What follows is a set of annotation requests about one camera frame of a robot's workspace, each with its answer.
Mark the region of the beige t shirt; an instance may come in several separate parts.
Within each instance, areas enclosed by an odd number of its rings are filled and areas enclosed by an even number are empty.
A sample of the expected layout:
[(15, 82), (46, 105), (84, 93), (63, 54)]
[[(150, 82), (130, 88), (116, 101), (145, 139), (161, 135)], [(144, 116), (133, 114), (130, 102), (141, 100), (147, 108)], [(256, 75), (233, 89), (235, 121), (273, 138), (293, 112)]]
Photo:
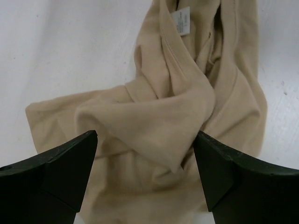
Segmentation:
[(30, 104), (33, 141), (42, 153), (97, 132), (85, 223), (189, 224), (206, 207), (197, 133), (250, 155), (261, 149), (257, 2), (155, 0), (134, 57), (136, 77), (125, 85)]

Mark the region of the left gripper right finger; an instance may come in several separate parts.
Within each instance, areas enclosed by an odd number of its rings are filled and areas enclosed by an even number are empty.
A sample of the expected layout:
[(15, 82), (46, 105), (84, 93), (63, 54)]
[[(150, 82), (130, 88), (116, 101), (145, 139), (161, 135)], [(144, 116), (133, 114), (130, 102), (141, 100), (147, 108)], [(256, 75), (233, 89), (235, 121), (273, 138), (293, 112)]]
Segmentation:
[(204, 132), (193, 148), (207, 208), (217, 224), (298, 223), (298, 170), (249, 156)]

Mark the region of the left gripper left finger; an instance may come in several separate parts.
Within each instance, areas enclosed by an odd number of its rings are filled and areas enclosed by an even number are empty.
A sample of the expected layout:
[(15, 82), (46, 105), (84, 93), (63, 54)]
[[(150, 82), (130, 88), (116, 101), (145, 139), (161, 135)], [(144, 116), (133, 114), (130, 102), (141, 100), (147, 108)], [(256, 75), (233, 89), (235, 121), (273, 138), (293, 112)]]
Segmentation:
[(95, 130), (0, 169), (2, 224), (72, 224), (97, 148)]

